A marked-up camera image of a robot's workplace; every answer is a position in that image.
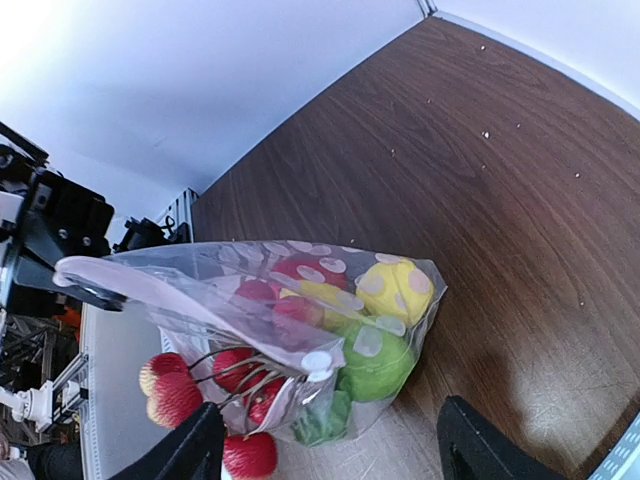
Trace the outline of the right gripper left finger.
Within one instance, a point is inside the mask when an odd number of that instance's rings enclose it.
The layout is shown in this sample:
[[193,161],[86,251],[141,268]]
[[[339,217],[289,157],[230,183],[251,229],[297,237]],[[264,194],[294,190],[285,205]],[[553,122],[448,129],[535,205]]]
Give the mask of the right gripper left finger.
[[223,418],[214,403],[205,402],[112,479],[220,479],[222,463]]

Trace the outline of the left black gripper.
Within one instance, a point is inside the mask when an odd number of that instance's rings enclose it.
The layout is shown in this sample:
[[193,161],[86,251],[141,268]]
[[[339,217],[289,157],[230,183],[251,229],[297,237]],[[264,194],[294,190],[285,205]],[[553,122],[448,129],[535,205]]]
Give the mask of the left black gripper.
[[[111,253],[106,238],[114,208],[105,198],[51,171],[38,173],[19,210],[13,239],[17,254],[10,268],[13,283],[56,290],[56,263],[70,256],[103,257]],[[128,297],[86,284],[64,287],[65,305],[94,306],[120,312]]]

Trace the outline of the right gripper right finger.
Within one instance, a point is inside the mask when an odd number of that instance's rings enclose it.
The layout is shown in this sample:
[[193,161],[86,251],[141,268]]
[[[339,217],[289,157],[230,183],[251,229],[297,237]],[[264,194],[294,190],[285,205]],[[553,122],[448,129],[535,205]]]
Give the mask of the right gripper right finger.
[[437,419],[445,479],[560,479],[529,456],[460,396],[449,396]]

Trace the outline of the green toy apple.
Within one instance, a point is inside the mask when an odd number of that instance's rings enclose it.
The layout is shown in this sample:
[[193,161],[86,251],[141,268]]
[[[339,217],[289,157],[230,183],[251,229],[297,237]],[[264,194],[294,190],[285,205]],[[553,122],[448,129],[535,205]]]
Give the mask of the green toy apple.
[[363,323],[343,325],[337,334],[344,339],[346,361],[338,372],[338,388],[360,403],[395,396],[416,364],[405,340]]

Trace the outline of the red toy bell pepper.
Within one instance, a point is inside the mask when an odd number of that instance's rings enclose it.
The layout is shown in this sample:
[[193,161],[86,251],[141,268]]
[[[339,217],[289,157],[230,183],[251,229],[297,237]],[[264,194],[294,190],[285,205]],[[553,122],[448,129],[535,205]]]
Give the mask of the red toy bell pepper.
[[242,280],[234,298],[242,302],[252,301],[257,307],[272,310],[277,316],[314,327],[322,327],[324,309],[302,296],[279,299],[280,290],[299,291],[299,280],[328,283],[346,291],[348,286],[345,265],[341,261],[334,263],[328,257],[294,255],[278,261],[269,274],[269,281],[257,278]]

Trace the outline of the clear polka dot zip bag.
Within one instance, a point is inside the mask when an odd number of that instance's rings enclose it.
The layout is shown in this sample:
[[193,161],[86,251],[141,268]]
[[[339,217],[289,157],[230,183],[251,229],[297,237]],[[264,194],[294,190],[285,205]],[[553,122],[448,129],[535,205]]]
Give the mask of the clear polka dot zip bag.
[[[269,433],[296,442],[291,425],[304,409],[328,410],[334,392],[340,390],[338,372],[346,364],[344,339],[337,331],[277,316],[252,301],[242,302],[234,298],[234,292],[245,279],[269,281],[269,272],[278,261],[305,255],[328,257],[334,263],[341,261],[346,267],[347,291],[356,295],[356,282],[377,262],[376,254],[388,253],[293,240],[191,243],[105,258],[67,257],[56,264],[54,280],[60,286],[86,284],[127,296],[123,311],[137,310],[138,318],[154,323],[170,335],[174,351],[189,362],[227,347],[251,347],[292,371],[296,380],[287,388],[288,399],[276,403],[277,417],[267,425]],[[397,317],[373,315],[365,307],[363,318],[344,325],[363,323],[402,337],[417,364],[446,283],[432,261],[406,259],[414,262],[435,287],[433,300],[422,319],[407,326]],[[338,441],[363,434],[398,393],[368,403],[351,399],[348,433]]]

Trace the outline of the yellow toy pear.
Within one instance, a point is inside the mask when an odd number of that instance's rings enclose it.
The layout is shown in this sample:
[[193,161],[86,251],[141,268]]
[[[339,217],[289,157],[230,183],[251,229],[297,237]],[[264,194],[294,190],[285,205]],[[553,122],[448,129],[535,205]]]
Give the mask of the yellow toy pear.
[[433,282],[409,259],[389,254],[375,258],[377,262],[356,282],[356,296],[373,315],[416,325],[433,300]]

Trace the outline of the yellow toy bell pepper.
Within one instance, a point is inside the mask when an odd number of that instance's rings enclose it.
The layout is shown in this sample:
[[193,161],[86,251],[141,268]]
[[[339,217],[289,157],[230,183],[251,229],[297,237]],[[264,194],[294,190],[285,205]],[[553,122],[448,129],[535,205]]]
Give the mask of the yellow toy bell pepper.
[[362,299],[349,291],[328,283],[315,283],[299,280],[299,291],[287,288],[280,290],[279,299],[289,296],[302,296],[324,309],[321,326],[324,330],[335,332],[351,320],[365,316],[365,304]]

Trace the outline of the orange toy carrot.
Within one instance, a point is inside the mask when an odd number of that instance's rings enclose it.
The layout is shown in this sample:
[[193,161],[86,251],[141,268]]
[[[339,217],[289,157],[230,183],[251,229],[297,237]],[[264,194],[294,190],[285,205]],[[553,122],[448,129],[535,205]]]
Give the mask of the orange toy carrot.
[[348,433],[351,411],[349,394],[336,390],[328,410],[306,407],[291,425],[295,441],[306,447],[315,447],[344,439]]

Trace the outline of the blue plastic basket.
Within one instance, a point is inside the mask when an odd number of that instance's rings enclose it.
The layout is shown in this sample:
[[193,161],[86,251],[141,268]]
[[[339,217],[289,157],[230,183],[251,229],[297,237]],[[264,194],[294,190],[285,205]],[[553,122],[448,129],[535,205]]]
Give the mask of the blue plastic basket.
[[631,422],[614,448],[589,480],[640,480],[640,414]]

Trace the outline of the aluminium front rail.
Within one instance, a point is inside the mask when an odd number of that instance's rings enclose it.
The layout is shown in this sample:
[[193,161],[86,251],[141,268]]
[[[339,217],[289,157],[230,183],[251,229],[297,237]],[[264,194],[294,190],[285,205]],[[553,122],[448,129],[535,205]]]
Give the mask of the aluminium front rail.
[[88,355],[88,402],[82,411],[83,468],[87,479],[109,479],[137,461],[168,430],[146,414],[138,375],[151,357],[174,342],[138,311],[83,307],[81,350]]

